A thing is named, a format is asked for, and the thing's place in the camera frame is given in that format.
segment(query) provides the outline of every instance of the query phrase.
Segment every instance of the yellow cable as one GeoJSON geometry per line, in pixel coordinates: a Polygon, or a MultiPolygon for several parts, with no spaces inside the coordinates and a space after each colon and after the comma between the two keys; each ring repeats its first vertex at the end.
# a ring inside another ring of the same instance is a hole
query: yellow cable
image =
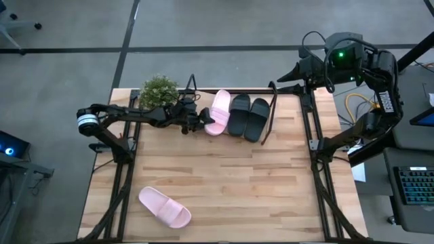
{"type": "Polygon", "coordinates": [[[346,98],[345,98],[345,108],[347,109],[347,112],[348,112],[348,114],[350,115],[351,120],[353,121],[353,123],[355,123],[355,118],[354,118],[354,116],[353,116],[353,113],[351,112],[351,110],[350,110],[350,108],[349,108],[349,106],[348,106],[349,98],[352,97],[352,96],[358,96],[358,97],[360,97],[360,98],[363,98],[366,102],[369,102],[369,103],[371,104],[371,108],[374,108],[376,105],[375,105],[375,103],[374,103],[373,101],[367,99],[365,96],[363,96],[363,95],[361,95],[361,94],[348,94],[348,95],[346,96],[346,98]]]}

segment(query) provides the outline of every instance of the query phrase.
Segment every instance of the black slide sandal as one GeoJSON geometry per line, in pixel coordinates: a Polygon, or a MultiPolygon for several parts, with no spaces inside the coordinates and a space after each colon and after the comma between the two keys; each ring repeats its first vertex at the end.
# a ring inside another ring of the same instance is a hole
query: black slide sandal
{"type": "Polygon", "coordinates": [[[257,98],[250,109],[249,120],[245,127],[244,138],[249,142],[257,142],[270,116],[270,105],[266,100],[257,98]]]}
{"type": "Polygon", "coordinates": [[[231,136],[242,136],[245,124],[249,119],[250,97],[248,94],[239,94],[234,97],[229,108],[228,133],[231,136]]]}

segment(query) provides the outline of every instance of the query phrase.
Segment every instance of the computer monitor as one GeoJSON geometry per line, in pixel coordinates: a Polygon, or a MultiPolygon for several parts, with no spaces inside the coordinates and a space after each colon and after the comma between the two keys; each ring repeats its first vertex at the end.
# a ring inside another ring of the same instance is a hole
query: computer monitor
{"type": "Polygon", "coordinates": [[[410,119],[410,125],[434,127],[434,107],[410,119]]]}
{"type": "Polygon", "coordinates": [[[23,159],[29,146],[30,144],[28,142],[9,135],[4,131],[0,131],[0,153],[9,157],[23,159]]]}

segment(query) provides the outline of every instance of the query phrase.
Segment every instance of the slide sandal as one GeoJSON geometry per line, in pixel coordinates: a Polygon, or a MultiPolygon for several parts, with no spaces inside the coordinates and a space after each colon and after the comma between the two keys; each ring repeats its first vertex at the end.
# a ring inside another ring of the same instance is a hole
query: slide sandal
{"type": "Polygon", "coordinates": [[[244,138],[249,142],[259,141],[270,115],[270,105],[266,100],[257,98],[250,109],[249,120],[245,127],[244,138]]]}
{"type": "Polygon", "coordinates": [[[224,132],[229,119],[229,104],[231,95],[225,90],[217,92],[210,108],[211,119],[215,123],[205,125],[205,131],[211,136],[218,136],[224,132]]]}
{"type": "Polygon", "coordinates": [[[190,211],[155,188],[143,188],[138,198],[159,220],[170,228],[182,228],[191,220],[190,211]]]}
{"type": "Polygon", "coordinates": [[[231,103],[228,121],[228,133],[231,136],[242,136],[245,124],[249,119],[250,97],[248,94],[239,94],[231,103]]]}

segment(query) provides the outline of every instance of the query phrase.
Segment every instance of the white paper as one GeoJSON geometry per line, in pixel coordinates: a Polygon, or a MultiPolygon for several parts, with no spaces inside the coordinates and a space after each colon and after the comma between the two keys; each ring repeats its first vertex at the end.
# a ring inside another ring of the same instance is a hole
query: white paper
{"type": "MultiPolygon", "coordinates": [[[[348,150],[348,154],[354,152],[355,150],[358,150],[359,148],[361,148],[361,146],[358,145],[350,148],[350,150],[348,150]]],[[[366,182],[365,163],[360,163],[359,165],[352,167],[351,171],[353,172],[354,180],[366,182]]]]}
{"type": "Polygon", "coordinates": [[[434,94],[429,94],[429,104],[431,104],[431,106],[434,106],[434,94]]]}

